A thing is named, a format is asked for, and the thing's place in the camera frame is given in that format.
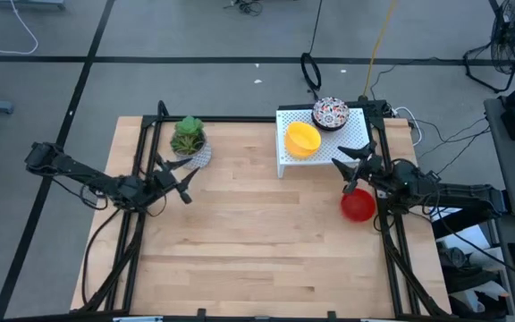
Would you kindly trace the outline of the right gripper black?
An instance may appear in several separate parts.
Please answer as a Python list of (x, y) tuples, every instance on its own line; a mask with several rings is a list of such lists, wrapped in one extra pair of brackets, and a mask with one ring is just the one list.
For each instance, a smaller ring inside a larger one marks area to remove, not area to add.
[(376, 190), (384, 192), (392, 207), (412, 208), (423, 205), (425, 198), (434, 193), (439, 183), (439, 176), (433, 171), (423, 173), (418, 166), (404, 158), (392, 160), (391, 169), (386, 170), (381, 165), (380, 156), (368, 159), (375, 153), (375, 148), (376, 142), (373, 140), (359, 149), (338, 147), (339, 151), (351, 159), (367, 159), (352, 166), (336, 158), (332, 159), (345, 181), (342, 193), (352, 194), (360, 178)]

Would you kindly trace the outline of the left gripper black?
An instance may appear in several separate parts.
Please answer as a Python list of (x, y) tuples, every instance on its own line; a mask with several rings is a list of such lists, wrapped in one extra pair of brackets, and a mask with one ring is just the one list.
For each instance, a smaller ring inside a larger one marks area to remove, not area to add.
[(192, 202), (188, 193), (189, 185), (199, 168), (195, 168), (180, 182), (171, 171), (187, 165), (191, 158), (181, 160), (165, 160), (156, 154), (157, 169), (145, 178), (136, 175), (125, 175), (114, 178), (114, 204), (118, 208), (145, 210), (172, 190), (177, 190), (182, 202)]

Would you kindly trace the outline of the red plastic mini bowl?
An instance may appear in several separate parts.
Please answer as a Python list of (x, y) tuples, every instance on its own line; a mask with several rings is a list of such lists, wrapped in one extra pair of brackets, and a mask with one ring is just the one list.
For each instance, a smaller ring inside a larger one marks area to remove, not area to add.
[(375, 214), (376, 200), (370, 192), (355, 189), (352, 193), (342, 195), (340, 208), (345, 218), (353, 222), (365, 222)]

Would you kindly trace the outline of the white perforated metal shelf rack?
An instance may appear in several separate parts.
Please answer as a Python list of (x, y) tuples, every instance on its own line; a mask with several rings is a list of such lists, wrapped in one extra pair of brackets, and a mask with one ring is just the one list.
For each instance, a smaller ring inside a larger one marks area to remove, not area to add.
[(298, 165), (330, 165), (336, 158), (347, 165), (357, 163), (357, 160), (347, 157), (337, 148), (363, 148), (369, 143), (367, 125), (363, 110), (351, 108), (349, 120), (338, 131), (320, 130), (321, 146), (315, 155), (307, 158), (295, 158), (289, 154), (284, 144), (284, 135), (293, 122), (303, 122), (314, 126), (311, 110), (312, 105), (280, 106), (276, 111), (276, 163), (277, 176), (282, 179), (286, 166)]

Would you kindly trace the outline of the green succulent in white pot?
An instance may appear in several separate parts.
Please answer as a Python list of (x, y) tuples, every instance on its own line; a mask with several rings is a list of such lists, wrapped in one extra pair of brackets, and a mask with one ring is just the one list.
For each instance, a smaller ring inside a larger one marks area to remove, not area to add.
[(210, 162), (212, 148), (203, 122), (196, 117), (186, 116), (174, 125), (170, 144), (178, 160), (187, 160), (187, 169), (204, 168)]

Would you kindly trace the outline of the black diagonal desk beam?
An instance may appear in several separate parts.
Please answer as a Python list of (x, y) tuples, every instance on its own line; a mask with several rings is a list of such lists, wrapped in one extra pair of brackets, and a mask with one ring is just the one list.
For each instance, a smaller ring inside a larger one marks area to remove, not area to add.
[(434, 215), (434, 221), (432, 223), (433, 234), (436, 239), (443, 238), (491, 219), (498, 219), (510, 215), (510, 212), (494, 212), (487, 208), (463, 208), (452, 213), (440, 212), (438, 215)]

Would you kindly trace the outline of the white paper sheets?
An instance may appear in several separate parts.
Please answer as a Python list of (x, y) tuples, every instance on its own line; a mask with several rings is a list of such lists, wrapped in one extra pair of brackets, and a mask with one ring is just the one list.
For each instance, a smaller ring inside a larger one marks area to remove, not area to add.
[[(459, 209), (431, 208), (431, 211), (431, 220), (433, 223), (435, 223), (441, 219), (447, 219), (450, 215), (459, 211)], [(457, 234), (482, 250), (488, 250), (491, 248), (489, 241), (485, 237), (479, 225), (473, 225), (471, 227), (465, 228), (462, 231), (458, 231)], [(458, 248), (465, 255), (470, 255), (477, 252), (476, 248), (451, 233), (444, 237), (437, 238), (436, 241), (440, 243), (442, 249)]]

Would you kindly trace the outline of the black floor fan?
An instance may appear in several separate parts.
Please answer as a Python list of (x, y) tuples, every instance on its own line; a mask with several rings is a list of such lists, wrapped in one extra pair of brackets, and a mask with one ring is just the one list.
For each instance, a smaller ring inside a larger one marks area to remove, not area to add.
[[(488, 0), (494, 13), (493, 27), (489, 42), (481, 47), (467, 51), (462, 59), (466, 76), (490, 89), (495, 94), (507, 91), (515, 76), (515, 0)], [(492, 66), (499, 73), (509, 76), (506, 86), (498, 89), (474, 76), (470, 69), (470, 56), (478, 56), (487, 49), (490, 50)]]

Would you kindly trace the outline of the grey furniture base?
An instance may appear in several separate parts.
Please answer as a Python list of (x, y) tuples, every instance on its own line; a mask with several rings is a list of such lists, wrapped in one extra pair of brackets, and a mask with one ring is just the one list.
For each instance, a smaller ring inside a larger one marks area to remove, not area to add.
[(15, 7), (24, 5), (46, 6), (56, 7), (60, 11), (66, 9), (64, 0), (0, 0), (0, 5), (14, 5)]

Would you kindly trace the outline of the black aluminium table frame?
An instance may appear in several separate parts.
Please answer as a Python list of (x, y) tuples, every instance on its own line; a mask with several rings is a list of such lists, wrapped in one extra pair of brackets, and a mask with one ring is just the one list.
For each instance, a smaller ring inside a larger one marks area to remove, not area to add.
[(395, 318), (425, 307), (384, 253), (370, 222), (340, 210), (330, 165), (276, 169), (271, 116), (208, 116), (209, 165), (147, 215), (95, 214), (79, 287), (95, 292), (133, 231), (140, 244), (102, 310), (135, 315)]

